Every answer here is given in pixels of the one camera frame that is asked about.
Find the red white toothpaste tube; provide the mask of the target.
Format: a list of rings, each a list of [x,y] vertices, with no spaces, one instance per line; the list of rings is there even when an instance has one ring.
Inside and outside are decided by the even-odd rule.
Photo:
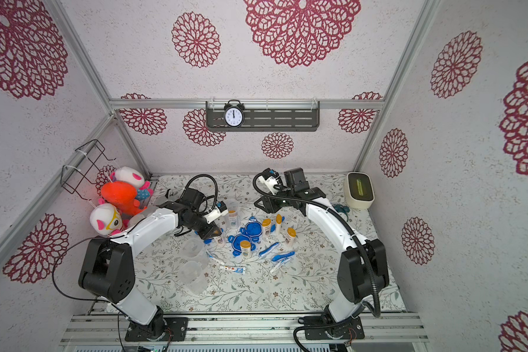
[[[246,269],[244,267],[240,266],[228,266],[228,265],[221,265],[221,268],[224,269],[227,272],[232,272],[236,274],[245,274]]]

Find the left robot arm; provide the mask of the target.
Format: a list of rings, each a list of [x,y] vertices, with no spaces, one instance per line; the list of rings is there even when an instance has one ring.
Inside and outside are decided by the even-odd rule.
[[[143,340],[161,340],[168,331],[164,312],[152,303],[135,284],[135,258],[161,236],[185,227],[202,241],[221,235],[216,220],[227,214],[228,204],[215,201],[209,211],[199,207],[205,197],[186,189],[180,198],[167,200],[147,217],[112,238],[89,241],[79,275],[79,286],[106,299],[130,321],[131,331]]]

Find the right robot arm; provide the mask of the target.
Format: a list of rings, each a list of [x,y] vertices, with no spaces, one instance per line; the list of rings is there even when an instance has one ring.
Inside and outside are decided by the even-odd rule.
[[[339,253],[334,300],[326,315],[341,324],[369,309],[381,317],[380,293],[390,284],[384,244],[353,229],[319,188],[307,181],[304,170],[295,168],[280,175],[271,169],[258,173],[252,186],[260,195],[255,207],[267,214],[294,208],[314,223]]]

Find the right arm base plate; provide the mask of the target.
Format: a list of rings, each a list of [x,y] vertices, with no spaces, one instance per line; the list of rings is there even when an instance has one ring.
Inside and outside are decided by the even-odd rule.
[[[365,331],[360,317],[350,316],[345,320],[335,323],[327,321],[325,315],[304,316],[298,319],[304,327],[306,340],[363,340]]]

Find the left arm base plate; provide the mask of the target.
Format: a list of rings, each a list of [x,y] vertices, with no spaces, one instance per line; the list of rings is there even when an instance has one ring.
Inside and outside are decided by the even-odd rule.
[[[147,326],[130,322],[125,342],[182,342],[189,325],[188,318],[155,319]]]

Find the slim yellow cap tube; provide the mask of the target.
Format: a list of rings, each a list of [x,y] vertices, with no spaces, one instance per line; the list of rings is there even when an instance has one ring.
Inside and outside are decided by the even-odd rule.
[[[229,226],[233,229],[238,227],[238,212],[235,210],[229,211],[228,213]]]

